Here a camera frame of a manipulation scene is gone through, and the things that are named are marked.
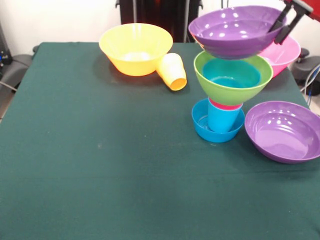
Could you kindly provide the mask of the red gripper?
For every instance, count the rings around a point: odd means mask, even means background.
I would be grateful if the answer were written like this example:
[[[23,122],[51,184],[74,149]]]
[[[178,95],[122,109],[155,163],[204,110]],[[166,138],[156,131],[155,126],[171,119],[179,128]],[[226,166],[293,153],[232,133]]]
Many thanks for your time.
[[[283,44],[284,40],[289,36],[291,31],[295,28],[295,26],[304,15],[313,20],[320,20],[320,0],[284,0],[284,2],[286,3],[285,8],[282,10],[271,28],[268,30],[268,32],[270,33],[282,27],[282,29],[274,39],[274,43],[277,45]],[[296,12],[296,16],[289,25],[283,26],[283,21],[292,6]]]

